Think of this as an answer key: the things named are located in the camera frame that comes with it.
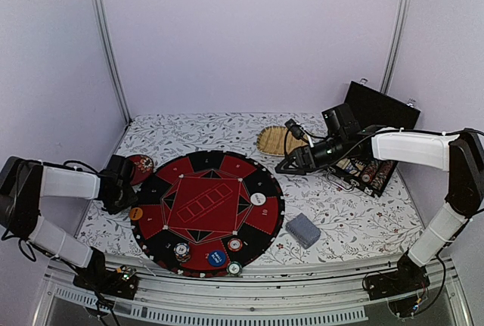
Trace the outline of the orange big blind button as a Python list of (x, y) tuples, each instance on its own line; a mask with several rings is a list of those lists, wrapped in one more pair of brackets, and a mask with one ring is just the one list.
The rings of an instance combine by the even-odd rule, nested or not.
[(138, 221), (142, 217), (143, 217), (143, 209), (142, 208), (136, 206), (136, 207), (133, 207), (133, 208), (130, 209), (129, 218), (132, 221)]

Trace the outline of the white dealer button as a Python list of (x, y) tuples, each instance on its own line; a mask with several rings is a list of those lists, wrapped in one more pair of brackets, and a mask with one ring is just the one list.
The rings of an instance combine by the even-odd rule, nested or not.
[(267, 197), (260, 192), (253, 193), (250, 196), (250, 202), (254, 206), (262, 206), (266, 203), (266, 201), (267, 201)]

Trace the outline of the round red black poker mat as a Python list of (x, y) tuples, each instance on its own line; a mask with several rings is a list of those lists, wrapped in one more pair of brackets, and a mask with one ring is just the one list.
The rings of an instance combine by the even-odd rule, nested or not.
[[(253, 193), (267, 197), (262, 206), (250, 202)], [(242, 268), (258, 259), (274, 242), (285, 214), (277, 179), (262, 164), (230, 151), (197, 151), (176, 157), (141, 183), (138, 202), (143, 217), (132, 221), (132, 233), (146, 257), (178, 275), (211, 278), (228, 275), (230, 262)], [(228, 249), (239, 238), (240, 251)], [(189, 243), (191, 258), (175, 260), (177, 243)], [(218, 268), (207, 260), (222, 250), (226, 263)]]

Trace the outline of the blue white poker chip stack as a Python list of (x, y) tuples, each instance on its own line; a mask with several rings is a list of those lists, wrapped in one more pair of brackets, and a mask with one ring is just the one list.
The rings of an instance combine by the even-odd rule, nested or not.
[(190, 260), (191, 258), (191, 249), (189, 246), (189, 243), (181, 242), (177, 243), (174, 248), (173, 252), (175, 254), (175, 260), (178, 263), (186, 263)]

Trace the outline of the red white poker chip stack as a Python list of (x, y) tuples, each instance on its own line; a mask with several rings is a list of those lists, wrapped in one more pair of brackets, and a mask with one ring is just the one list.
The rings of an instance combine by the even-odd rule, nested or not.
[(240, 251), (243, 246), (243, 242), (239, 238), (231, 238), (228, 241), (228, 249), (232, 252)]

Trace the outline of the green poker chip stack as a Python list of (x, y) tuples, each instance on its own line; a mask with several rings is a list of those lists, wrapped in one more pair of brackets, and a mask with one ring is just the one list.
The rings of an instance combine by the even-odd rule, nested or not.
[(231, 276), (238, 276), (242, 272), (242, 265), (239, 262), (230, 262), (227, 266), (227, 273)]

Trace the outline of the blue small blind button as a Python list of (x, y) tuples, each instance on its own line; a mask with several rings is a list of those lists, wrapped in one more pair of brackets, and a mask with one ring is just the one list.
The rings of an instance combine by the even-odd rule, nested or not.
[(212, 267), (218, 268), (226, 263), (227, 257), (222, 250), (214, 250), (209, 253), (207, 260)]

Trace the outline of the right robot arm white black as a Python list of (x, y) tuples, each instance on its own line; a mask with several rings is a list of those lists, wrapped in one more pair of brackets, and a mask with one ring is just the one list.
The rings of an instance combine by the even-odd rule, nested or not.
[(448, 173), (448, 192), (437, 214), (415, 243), (400, 257), (397, 269), (370, 276), (365, 288), (373, 297), (403, 294), (425, 288), (425, 267), (481, 213), (483, 202), (482, 133), (394, 129), (369, 126), (351, 135), (332, 134), (315, 144), (298, 147), (275, 167), (287, 175), (306, 175), (328, 169), (342, 159), (391, 160), (427, 166)]

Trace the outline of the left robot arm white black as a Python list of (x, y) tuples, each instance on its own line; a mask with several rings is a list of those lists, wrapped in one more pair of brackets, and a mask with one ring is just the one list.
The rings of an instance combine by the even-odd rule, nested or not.
[(40, 212), (44, 197), (75, 198), (102, 202), (103, 211), (115, 215), (135, 205), (137, 197), (131, 181), (134, 164), (113, 155), (107, 167), (95, 171), (79, 161), (46, 163), (9, 157), (1, 170), (1, 239), (16, 239), (69, 266), (76, 274), (74, 285), (131, 300), (138, 288), (135, 270), (106, 267), (102, 251), (78, 241), (49, 222)]

